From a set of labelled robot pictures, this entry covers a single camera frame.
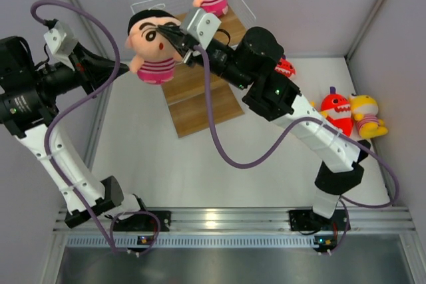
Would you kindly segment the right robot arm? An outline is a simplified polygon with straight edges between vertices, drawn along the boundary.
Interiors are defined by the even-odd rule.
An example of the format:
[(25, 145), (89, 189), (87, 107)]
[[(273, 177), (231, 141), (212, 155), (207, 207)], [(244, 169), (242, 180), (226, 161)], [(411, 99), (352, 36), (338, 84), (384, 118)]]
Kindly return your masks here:
[(288, 77), (275, 70), (284, 53), (275, 36), (263, 27), (249, 28), (233, 49), (216, 40), (213, 31), (192, 36), (183, 27), (159, 26), (157, 31), (185, 59), (188, 66), (204, 68), (205, 79), (215, 74), (245, 89), (243, 103), (255, 114), (292, 133), (322, 160), (315, 180), (317, 188), (310, 219), (314, 226), (327, 228), (335, 220), (341, 196), (361, 183), (361, 162), (371, 144), (354, 141), (325, 119)]

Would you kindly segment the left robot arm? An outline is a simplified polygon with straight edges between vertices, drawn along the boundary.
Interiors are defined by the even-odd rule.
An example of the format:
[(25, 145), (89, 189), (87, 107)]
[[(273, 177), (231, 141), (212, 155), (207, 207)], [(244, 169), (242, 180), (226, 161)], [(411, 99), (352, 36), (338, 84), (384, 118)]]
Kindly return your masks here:
[(98, 180), (59, 125), (56, 99), (81, 87), (98, 92), (116, 63), (76, 43), (71, 64), (33, 62), (28, 42), (19, 36), (1, 39), (1, 124), (38, 159), (67, 205), (65, 223), (74, 228), (91, 216), (119, 215), (122, 230), (144, 230), (150, 214), (142, 200), (122, 191), (114, 176)]

